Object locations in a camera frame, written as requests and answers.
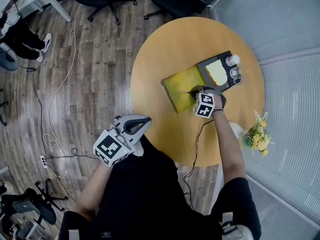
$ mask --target wooden floor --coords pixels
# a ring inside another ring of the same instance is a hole
[[[34,188],[34,183],[52,179],[52,193],[65,196],[66,192],[55,176],[45,170],[40,161],[45,150],[42,144],[41,109],[33,91],[33,77],[36,92],[43,106],[43,132],[52,134],[49,128],[48,108],[54,92],[58,89],[71,67],[75,48],[73,69],[65,84],[57,93],[51,107],[51,124],[59,144],[66,155],[77,148],[78,154],[92,156],[93,144],[104,129],[117,115],[132,113],[130,79],[135,57],[148,36],[161,25],[172,20],[168,15],[156,15],[148,21],[143,15],[157,10],[150,0],[122,3],[116,7],[122,22],[117,26],[108,8],[99,12],[93,22],[87,16],[93,8],[82,5],[75,20],[79,4],[74,0],[61,2],[73,21],[67,23],[51,6],[44,13],[37,13],[30,27],[44,38],[52,33],[53,39],[44,61],[20,60],[24,67],[36,67],[34,73],[20,68],[14,72],[0,70],[0,101],[9,105],[0,108],[7,127],[0,125],[0,165],[9,166],[9,172],[0,175],[6,181],[9,192],[22,194],[26,188]],[[207,17],[205,10],[201,17]],[[50,145],[54,142],[46,138]],[[58,147],[46,148],[51,157],[62,156]],[[66,171],[64,158],[53,159],[50,166],[63,176]],[[67,158],[68,173],[61,183],[68,193],[77,199],[88,178],[98,164],[97,160],[85,157]],[[182,177],[190,167],[178,165],[178,175]],[[196,168],[190,178],[193,205],[196,210],[208,214],[215,186],[217,166]],[[187,187],[182,183],[184,192]],[[71,210],[75,202],[57,202]],[[43,224],[46,233],[54,238],[59,232],[63,213],[56,211],[55,226]]]

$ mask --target white sneaker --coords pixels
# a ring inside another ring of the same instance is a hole
[[[44,60],[44,53],[38,50],[39,57],[36,59],[37,62],[42,62]]]
[[[51,43],[51,39],[52,39],[52,34],[50,34],[50,33],[46,34],[46,36],[43,40],[45,47],[41,50],[43,53],[46,53],[48,51],[50,43]]]

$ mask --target round wooden table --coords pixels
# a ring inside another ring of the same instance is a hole
[[[229,50],[240,57],[243,82],[223,92],[224,111],[229,121],[248,130],[255,123],[254,110],[263,112],[263,78],[254,53],[227,26],[202,17],[173,20],[153,32],[135,58],[131,76],[133,110],[151,117],[145,135],[158,150],[180,164],[193,164],[196,137],[208,119],[196,116],[193,109],[176,114],[161,80]],[[200,136],[196,166],[219,163],[217,132],[212,122]]]

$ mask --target power strip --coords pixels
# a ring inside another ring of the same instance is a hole
[[[46,159],[43,155],[40,155],[40,158],[41,158],[41,163],[43,165],[43,168],[48,168],[48,165],[46,164]]]

